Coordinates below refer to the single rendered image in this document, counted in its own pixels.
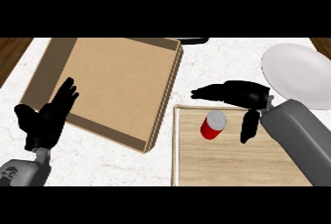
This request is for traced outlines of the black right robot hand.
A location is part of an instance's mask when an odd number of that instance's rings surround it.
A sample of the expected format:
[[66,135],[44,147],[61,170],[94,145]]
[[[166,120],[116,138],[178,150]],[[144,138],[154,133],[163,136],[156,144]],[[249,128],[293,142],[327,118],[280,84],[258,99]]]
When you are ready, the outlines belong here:
[[270,88],[249,81],[227,80],[190,91],[191,99],[224,102],[248,109],[242,117],[240,143],[255,136],[261,109],[265,109]]

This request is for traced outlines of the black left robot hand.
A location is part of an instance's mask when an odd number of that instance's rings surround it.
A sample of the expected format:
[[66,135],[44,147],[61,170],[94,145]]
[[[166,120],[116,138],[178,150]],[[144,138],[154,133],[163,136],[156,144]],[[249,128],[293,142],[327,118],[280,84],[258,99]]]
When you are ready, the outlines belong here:
[[26,151],[32,151],[35,148],[50,150],[55,146],[67,113],[76,98],[76,86],[73,85],[73,79],[67,77],[55,91],[51,102],[38,111],[33,111],[24,104],[14,106],[17,126],[26,133]]

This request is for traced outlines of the red can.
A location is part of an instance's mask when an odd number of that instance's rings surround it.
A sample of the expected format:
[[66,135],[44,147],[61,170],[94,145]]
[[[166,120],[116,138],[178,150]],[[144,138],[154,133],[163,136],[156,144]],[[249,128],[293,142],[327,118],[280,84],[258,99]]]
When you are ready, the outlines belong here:
[[200,124],[200,136],[212,140],[221,133],[227,124],[225,116],[219,110],[212,110]]

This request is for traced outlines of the white plate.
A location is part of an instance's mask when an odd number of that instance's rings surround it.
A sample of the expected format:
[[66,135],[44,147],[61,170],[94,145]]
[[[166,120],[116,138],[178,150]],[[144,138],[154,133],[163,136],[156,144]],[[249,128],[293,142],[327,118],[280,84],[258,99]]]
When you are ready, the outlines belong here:
[[310,109],[331,109],[331,59],[298,44],[273,45],[261,57],[262,77],[284,98]]

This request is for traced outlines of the pale wooden tray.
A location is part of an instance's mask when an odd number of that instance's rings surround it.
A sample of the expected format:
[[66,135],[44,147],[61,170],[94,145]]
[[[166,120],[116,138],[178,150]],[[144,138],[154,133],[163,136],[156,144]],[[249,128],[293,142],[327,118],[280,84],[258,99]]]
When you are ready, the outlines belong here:
[[[212,140],[202,137],[206,114],[224,113],[225,128]],[[280,145],[264,129],[240,142],[242,118],[246,110],[236,107],[172,108],[172,186],[308,186]]]

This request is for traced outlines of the brown cardboard box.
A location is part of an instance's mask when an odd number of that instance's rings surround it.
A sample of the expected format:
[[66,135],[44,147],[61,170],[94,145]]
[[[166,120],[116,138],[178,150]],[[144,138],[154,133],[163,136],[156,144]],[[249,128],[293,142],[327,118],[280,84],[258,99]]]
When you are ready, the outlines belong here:
[[51,38],[20,102],[41,109],[70,78],[78,98],[66,121],[147,152],[181,54],[181,43],[172,38]]

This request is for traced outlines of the black flat object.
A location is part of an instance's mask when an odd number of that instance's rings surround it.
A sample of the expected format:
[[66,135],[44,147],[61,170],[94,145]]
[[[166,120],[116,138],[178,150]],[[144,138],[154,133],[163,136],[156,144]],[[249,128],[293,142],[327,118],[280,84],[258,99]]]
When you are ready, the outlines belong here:
[[174,38],[183,45],[197,45],[206,43],[209,38]]

